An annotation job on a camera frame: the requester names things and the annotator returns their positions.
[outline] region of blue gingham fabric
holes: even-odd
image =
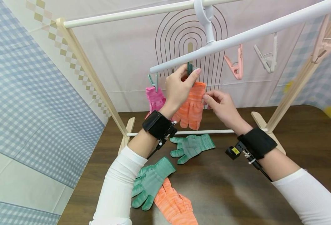
[[[313,53],[323,18],[318,17],[305,24],[288,64],[270,98],[269,105],[277,106],[279,104],[291,81],[295,79],[308,57]],[[320,108],[331,117],[331,54],[321,62],[293,102],[293,105],[300,104]]]
[[[103,128],[0,1],[0,153],[74,188]]]
[[[0,225],[57,224],[60,216],[0,202]]]

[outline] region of brown table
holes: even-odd
[[[275,107],[242,108],[239,113],[252,126],[250,115],[259,112],[268,121]],[[120,113],[123,122],[135,117],[133,132],[141,129],[146,112]],[[205,110],[202,130],[225,129],[212,111]],[[293,106],[274,131],[287,155],[307,169],[331,192],[331,119],[312,106]],[[170,156],[176,145],[167,142],[148,161],[154,164],[167,156],[177,172],[170,175],[172,186],[188,197],[199,225],[213,224],[301,224],[300,219],[282,195],[244,157],[232,161],[225,149],[236,144],[235,134],[212,134],[216,145],[184,165]],[[85,167],[82,177],[66,206],[59,225],[88,224],[98,202],[104,176],[117,156],[122,135],[113,119],[108,124]],[[169,224],[155,204],[149,211],[131,209],[134,225]]]

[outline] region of drying rack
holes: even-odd
[[[130,137],[137,135],[137,133],[132,132],[135,123],[135,118],[130,118],[128,120],[127,126],[121,120],[118,112],[116,111],[113,102],[108,96],[104,86],[97,73],[95,72],[92,64],[90,63],[88,57],[86,56],[82,46],[80,45],[77,37],[75,36],[72,28],[86,26],[91,24],[98,24],[104,22],[118,21],[123,19],[149,16],[160,13],[167,13],[179,10],[192,9],[196,7],[196,16],[199,22],[205,27],[207,35],[207,45],[198,49],[194,52],[190,52],[186,55],[180,56],[176,59],[172,59],[168,62],[164,62],[158,66],[154,66],[150,69],[151,73],[159,72],[171,67],[179,66],[180,64],[192,61],[197,58],[204,57],[206,55],[213,54],[225,50],[230,47],[240,45],[241,43],[254,40],[256,38],[276,33],[282,29],[288,28],[290,26],[303,23],[310,19],[327,15],[331,13],[331,0],[324,0],[320,3],[311,5],[269,23],[263,24],[256,28],[250,29],[233,37],[227,38],[225,40],[215,41],[213,37],[212,28],[209,26],[209,21],[212,16],[212,5],[236,2],[239,0],[191,0],[186,2],[179,2],[173,4],[160,5],[155,7],[147,7],[143,9],[135,9],[126,12],[118,12],[108,15],[88,17],[83,19],[76,19],[73,21],[65,21],[64,18],[59,18],[56,20],[58,29],[60,29],[64,35],[64,38],[68,42],[69,47],[73,50],[73,53],[79,60],[81,66],[83,67],[88,78],[94,85],[99,96],[104,101],[109,109],[111,116],[113,117],[116,125],[118,126],[120,132],[123,135],[123,139],[119,148],[118,153],[128,144]],[[316,60],[313,59],[312,55],[308,58],[303,68],[296,76],[293,85],[289,88],[288,92],[282,98],[279,106],[275,110],[274,114],[270,118],[269,122],[266,123],[263,117],[258,112],[251,112],[251,116],[255,120],[258,127],[265,131],[271,138],[273,138],[278,144],[278,149],[284,154],[286,153],[282,145],[277,140],[273,133],[274,128],[277,126],[279,121],[283,118],[286,111],[291,106],[292,102],[295,100],[297,95],[300,93],[302,88],[305,86],[307,81],[310,79],[312,74],[315,72],[319,63],[324,59],[325,56],[329,55],[331,52],[331,22],[327,27],[329,16],[326,16],[319,32],[317,38],[317,43],[315,45],[313,55],[316,55]],[[178,131],[176,135],[185,134],[203,134],[203,133],[234,133],[233,130],[198,130],[198,131]]]

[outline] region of wooden frame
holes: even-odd
[[[68,42],[69,47],[73,50],[73,53],[77,57],[78,61],[80,62],[81,66],[83,67],[85,73],[87,74],[88,78],[96,88],[98,94],[100,95],[101,99],[104,101],[106,107],[108,107],[111,116],[113,117],[116,125],[118,126],[120,132],[123,135],[123,139],[121,141],[118,154],[120,151],[128,144],[130,140],[129,133],[132,132],[133,126],[135,123],[135,118],[130,118],[127,127],[124,125],[123,121],[121,120],[118,112],[116,111],[113,102],[108,96],[108,93],[106,92],[103,84],[101,83],[99,76],[95,72],[92,64],[90,63],[87,55],[85,54],[82,46],[80,45],[78,39],[76,38],[73,30],[71,28],[66,28],[64,26],[65,19],[59,18],[56,20],[56,24],[58,26],[58,29],[61,30],[61,32],[64,35],[64,38]],[[331,25],[327,28],[326,36],[331,38]],[[313,63],[312,62],[312,56],[309,57],[307,62],[304,64],[303,68],[301,69],[298,76],[296,76],[293,85],[289,88],[288,92],[285,94],[283,99],[281,100],[279,106],[275,110],[274,114],[270,118],[269,122],[266,123],[265,120],[262,118],[262,116],[257,112],[251,112],[251,115],[255,122],[257,123],[258,127],[264,128],[265,131],[268,133],[268,135],[273,138],[277,144],[278,149],[286,154],[285,150],[283,149],[280,142],[277,140],[276,136],[273,133],[274,128],[277,126],[279,121],[283,118],[286,111],[291,106],[292,102],[295,100],[295,98],[298,96],[302,88],[305,86],[305,84],[308,82],[312,74],[315,72],[315,70],[318,68],[319,62]]]

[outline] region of pink clothespin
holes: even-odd
[[[317,41],[315,42],[312,62],[317,64],[321,62],[325,57],[327,57],[331,53],[331,43],[326,41],[331,41],[331,38],[324,38],[325,31],[327,29],[329,23],[329,14],[327,14],[322,22],[321,29],[319,30],[319,34],[317,37]]]
[[[234,62],[232,64],[231,60],[227,56],[224,56],[224,59],[227,62],[235,78],[237,80],[241,80],[243,78],[243,44],[241,44],[238,48],[238,62]]]

